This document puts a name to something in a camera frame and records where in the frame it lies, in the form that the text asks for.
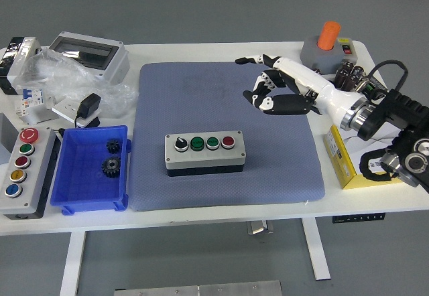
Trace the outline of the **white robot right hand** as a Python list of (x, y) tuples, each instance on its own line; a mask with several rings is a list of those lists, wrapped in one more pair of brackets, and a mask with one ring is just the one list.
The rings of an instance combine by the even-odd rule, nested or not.
[(264, 64), (269, 67), (258, 76), (252, 91), (243, 96), (268, 115), (305, 115), (314, 111), (328, 115), (332, 122), (349, 130), (366, 103), (356, 92), (345, 92), (327, 79), (289, 58), (263, 54), (239, 58), (236, 64)]

